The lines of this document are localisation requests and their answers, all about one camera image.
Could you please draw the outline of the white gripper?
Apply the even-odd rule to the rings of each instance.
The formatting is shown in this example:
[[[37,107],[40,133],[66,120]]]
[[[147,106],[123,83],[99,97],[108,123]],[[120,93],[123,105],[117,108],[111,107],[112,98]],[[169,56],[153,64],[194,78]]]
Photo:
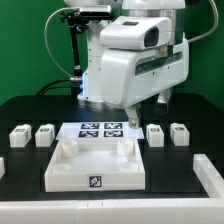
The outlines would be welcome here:
[[[126,108],[130,128],[140,127],[140,105],[137,103],[160,92],[155,103],[155,112],[165,115],[169,110],[171,87],[187,78],[189,65],[187,41],[175,45],[168,56],[159,57],[157,53],[156,49],[145,51],[108,49],[102,56],[100,77],[102,99],[112,107]]]

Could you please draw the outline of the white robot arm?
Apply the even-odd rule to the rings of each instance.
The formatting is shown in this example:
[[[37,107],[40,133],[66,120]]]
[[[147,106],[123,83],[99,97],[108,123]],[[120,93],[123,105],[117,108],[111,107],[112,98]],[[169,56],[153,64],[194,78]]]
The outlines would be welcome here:
[[[189,0],[64,0],[69,22],[87,34],[88,66],[79,100],[123,109],[138,128],[139,104],[187,79]]]

